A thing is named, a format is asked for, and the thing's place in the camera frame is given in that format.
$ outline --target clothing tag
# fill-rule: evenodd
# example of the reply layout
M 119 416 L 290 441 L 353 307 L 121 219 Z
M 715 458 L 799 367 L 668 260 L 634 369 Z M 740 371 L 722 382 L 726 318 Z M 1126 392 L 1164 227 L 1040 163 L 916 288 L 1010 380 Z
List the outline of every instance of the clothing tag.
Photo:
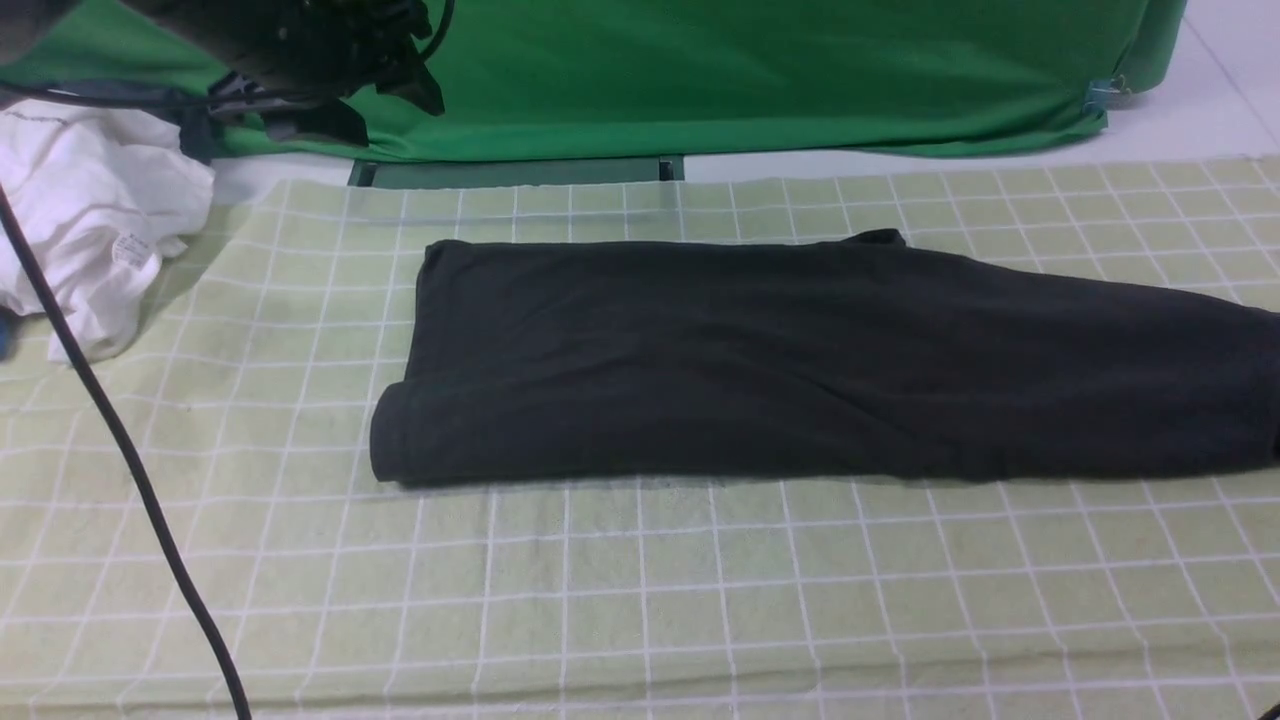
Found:
M 133 233 L 122 234 L 115 238 L 115 245 L 111 246 L 111 260 L 123 263 L 134 270 L 141 270 L 150 259 L 151 249 Z

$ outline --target black cable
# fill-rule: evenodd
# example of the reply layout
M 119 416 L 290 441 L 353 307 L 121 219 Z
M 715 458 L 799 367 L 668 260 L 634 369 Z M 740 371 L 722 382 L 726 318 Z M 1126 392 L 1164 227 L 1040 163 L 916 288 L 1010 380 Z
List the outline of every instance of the black cable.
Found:
M 223 97 L 191 97 L 187 100 L 145 100 L 141 97 L 96 97 L 92 95 L 72 95 L 56 90 L 44 90 L 29 87 L 0 79 L 0 90 L 17 95 L 27 100 L 42 100 L 45 102 L 58 102 L 60 105 L 73 105 L 76 108 L 97 108 L 102 110 L 187 110 L 191 108 L 216 108 L 228 102 L 257 102 L 262 100 L 323 100 L 337 97 L 353 90 L 360 90 L 366 85 L 378 82 L 379 78 L 369 78 L 362 82 L 346 81 L 326 86 L 317 86 L 307 90 L 262 90 L 259 92 L 246 92 L 243 95 L 228 95 Z
M 169 564 L 173 579 L 177 580 L 178 589 L 182 591 L 182 597 L 187 601 L 187 606 L 191 607 L 191 614 L 200 623 L 200 629 L 205 632 L 205 638 L 209 641 L 209 646 L 214 651 L 214 657 L 218 659 L 218 665 L 223 670 L 223 678 L 227 680 L 227 691 L 230 693 L 232 705 L 236 707 L 236 716 L 239 720 L 250 720 L 252 714 L 248 708 L 248 697 L 244 694 L 244 685 L 241 684 L 236 662 L 232 660 L 232 653 L 227 650 L 227 643 L 223 641 L 221 633 L 218 632 L 218 625 L 209 614 L 209 609 L 205 607 L 205 601 L 200 598 L 196 584 L 191 582 L 191 575 L 187 574 L 187 568 L 182 562 L 182 555 L 178 552 L 178 544 L 173 541 L 173 533 L 164 519 L 160 500 L 156 497 L 155 488 L 151 487 L 151 480 L 147 478 L 147 470 L 142 465 L 138 450 L 133 446 L 129 432 L 124 427 L 124 423 L 120 421 L 115 407 L 111 406 L 111 400 L 106 396 L 106 391 L 102 389 L 102 384 L 97 382 L 97 377 L 93 374 L 93 369 L 90 368 L 79 343 L 76 342 L 76 336 L 72 334 L 72 329 L 67 324 L 67 316 L 58 307 L 58 299 L 49 287 L 49 281 L 45 279 L 44 272 L 40 269 L 40 261 L 36 260 L 36 255 L 31 251 L 31 245 L 27 243 L 27 236 L 23 234 L 22 227 L 18 224 L 18 218 L 14 215 L 13 206 L 9 205 L 9 197 L 5 195 L 4 187 L 0 187 L 0 225 L 4 227 L 5 234 L 9 236 L 13 252 L 18 256 L 18 263 L 22 264 L 22 270 L 27 274 L 27 279 L 31 281 L 31 286 L 36 291 L 36 297 L 40 299 L 40 305 L 45 309 L 45 314 L 49 315 L 49 322 L 54 325 L 54 333 L 67 350 L 67 357 L 70 359 L 72 368 L 76 369 L 76 374 L 84 383 L 84 389 L 88 391 L 93 405 L 97 406 L 97 411 L 102 414 L 102 420 L 106 421 L 111 437 L 115 438 L 115 445 L 120 447 L 120 455 L 124 456 L 124 462 L 129 466 L 129 473 L 133 474 L 133 482 L 138 486 L 142 506 L 146 509 L 151 527 L 155 529 L 156 539 L 160 541 L 160 550 Z
M 435 28 L 431 41 L 417 55 L 424 63 L 435 55 L 435 51 L 444 44 L 444 36 L 449 33 L 449 27 L 453 24 L 453 3 L 454 0 L 444 0 L 444 9 L 440 10 L 440 27 Z

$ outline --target folded black garment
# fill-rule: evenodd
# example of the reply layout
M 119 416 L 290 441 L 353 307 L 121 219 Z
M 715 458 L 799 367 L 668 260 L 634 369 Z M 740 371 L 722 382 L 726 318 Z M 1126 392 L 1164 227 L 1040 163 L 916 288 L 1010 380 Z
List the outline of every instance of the folded black garment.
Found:
M 1276 315 L 896 231 L 426 251 L 375 475 L 1181 477 L 1268 466 Z

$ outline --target green fabric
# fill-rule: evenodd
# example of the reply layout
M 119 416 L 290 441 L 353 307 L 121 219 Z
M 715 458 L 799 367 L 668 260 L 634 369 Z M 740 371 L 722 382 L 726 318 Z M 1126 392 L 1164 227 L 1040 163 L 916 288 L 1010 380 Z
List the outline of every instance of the green fabric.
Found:
M 1125 90 L 1147 92 L 1164 82 L 1185 10 L 1187 0 L 1151 0 L 1138 37 L 1116 72 Z
M 529 160 L 860 146 L 1043 149 L 1098 132 L 1148 0 L 462 0 L 433 61 L 449 111 L 353 105 L 376 160 Z M 431 0 L 438 13 L 440 0 Z M 221 69 L 114 0 L 87 0 L 9 79 L 200 90 Z M 279 151 L 255 131 L 232 154 Z

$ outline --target green panel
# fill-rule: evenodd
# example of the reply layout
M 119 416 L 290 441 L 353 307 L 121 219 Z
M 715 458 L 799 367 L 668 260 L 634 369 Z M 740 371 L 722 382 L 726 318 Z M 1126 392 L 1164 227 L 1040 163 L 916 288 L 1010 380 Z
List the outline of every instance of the green panel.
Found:
M 1091 82 L 1148 0 L 462 0 L 433 69 L 449 111 L 361 92 L 372 160 L 541 160 L 859 146 L 1042 149 L 1098 132 Z M 439 0 L 431 10 L 438 13 Z M 9 79 L 201 90 L 221 69 L 114 0 L 87 0 Z M 252 129 L 229 152 L 282 150 Z
M 681 158 L 617 158 L 604 160 L 534 160 L 525 163 L 394 163 L 357 161 L 351 184 L 384 190 L 515 187 L 522 184 L 603 184 L 680 181 Z

